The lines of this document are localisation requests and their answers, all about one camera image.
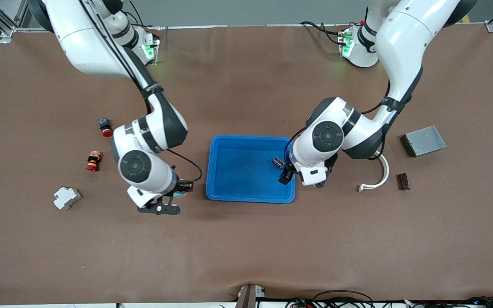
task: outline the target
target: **round gray joint cover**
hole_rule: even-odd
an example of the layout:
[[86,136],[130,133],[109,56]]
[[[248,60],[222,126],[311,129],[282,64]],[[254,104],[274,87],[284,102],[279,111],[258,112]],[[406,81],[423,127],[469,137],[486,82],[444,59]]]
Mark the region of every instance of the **round gray joint cover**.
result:
[[151,161],[144,152],[133,150],[123,155],[119,169],[127,180],[142,183],[149,177]]
[[344,143],[344,131],[333,121],[322,121],[313,129],[312,139],[319,152],[332,152]]

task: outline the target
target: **white connector block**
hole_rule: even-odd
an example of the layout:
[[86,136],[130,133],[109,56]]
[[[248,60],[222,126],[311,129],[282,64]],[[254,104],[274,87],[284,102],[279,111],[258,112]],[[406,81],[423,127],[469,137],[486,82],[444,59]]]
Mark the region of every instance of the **white connector block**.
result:
[[76,189],[61,187],[54,193],[54,197],[56,200],[53,203],[58,209],[68,210],[72,204],[81,199],[81,194]]

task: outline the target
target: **blue plastic bin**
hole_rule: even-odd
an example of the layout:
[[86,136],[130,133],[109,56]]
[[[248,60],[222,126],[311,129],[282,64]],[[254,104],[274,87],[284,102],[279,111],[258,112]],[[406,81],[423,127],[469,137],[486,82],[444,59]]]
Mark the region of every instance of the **blue plastic bin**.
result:
[[211,142],[207,196],[218,201],[290,203],[296,195],[294,178],[279,183],[282,173],[273,164],[289,138],[217,135]]

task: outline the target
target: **brown tabletop surface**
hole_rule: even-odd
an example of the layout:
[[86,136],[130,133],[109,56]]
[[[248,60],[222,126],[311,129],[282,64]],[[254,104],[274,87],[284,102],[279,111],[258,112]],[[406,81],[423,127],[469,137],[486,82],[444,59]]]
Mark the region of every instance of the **brown tabletop surface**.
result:
[[[149,69],[189,127],[176,151],[203,169],[217,134],[290,136],[322,99],[367,110],[387,87],[380,64],[354,68],[313,28],[160,35]],[[211,201],[204,177],[179,199],[180,216],[155,216],[137,212],[97,124],[144,113],[133,83],[78,72],[51,33],[15,33],[0,46],[0,304],[226,301],[247,283],[274,298],[493,296],[493,34],[444,29],[423,64],[388,135],[391,176],[379,189],[356,191],[378,182],[379,162],[341,154],[326,187],[298,180],[291,204]],[[399,137],[430,125],[448,147],[409,158]],[[85,170],[92,150],[105,154],[96,173]],[[398,190],[398,173],[410,191]],[[84,196],[67,212],[53,205],[62,186]]]

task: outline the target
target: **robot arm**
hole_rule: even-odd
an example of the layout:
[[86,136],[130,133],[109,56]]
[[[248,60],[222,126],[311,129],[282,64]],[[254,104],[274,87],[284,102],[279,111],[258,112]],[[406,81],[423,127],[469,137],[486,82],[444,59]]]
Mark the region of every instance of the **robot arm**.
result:
[[[340,98],[324,99],[307,119],[306,130],[286,150],[289,168],[283,172],[281,183],[288,183],[291,172],[298,172],[304,185],[322,187],[340,148],[353,159],[370,158],[377,151],[395,118],[410,101],[422,74],[427,45],[459,1],[402,0],[387,16],[368,15],[384,20],[381,27],[373,29],[377,33],[376,61],[379,58],[389,76],[389,91],[381,100],[381,107],[373,119],[368,119]],[[389,1],[379,2],[391,5]],[[378,8],[385,13],[386,8]],[[378,21],[370,19],[366,23],[378,25]],[[356,58],[355,52],[367,52],[362,44],[353,46],[349,50],[352,58]]]
[[156,154],[182,144],[187,126],[144,66],[153,58],[144,30],[125,21],[121,0],[43,1],[52,30],[75,68],[96,76],[131,78],[139,88],[153,111],[118,127],[112,152],[139,211],[179,214],[180,208],[163,204],[162,197],[191,191],[193,183],[179,180]]

